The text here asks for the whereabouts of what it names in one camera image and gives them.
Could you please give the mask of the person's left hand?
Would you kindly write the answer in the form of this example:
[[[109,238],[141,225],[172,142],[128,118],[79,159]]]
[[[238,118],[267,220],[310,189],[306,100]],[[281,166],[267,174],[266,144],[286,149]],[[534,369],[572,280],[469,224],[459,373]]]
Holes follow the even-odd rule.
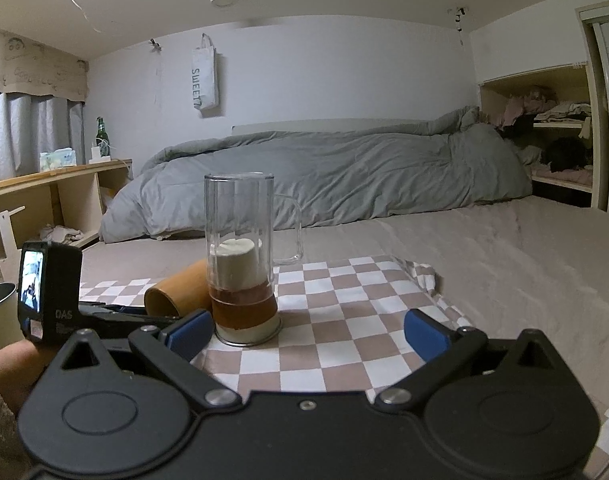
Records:
[[[0,350],[0,395],[17,415],[57,351],[23,339]]]

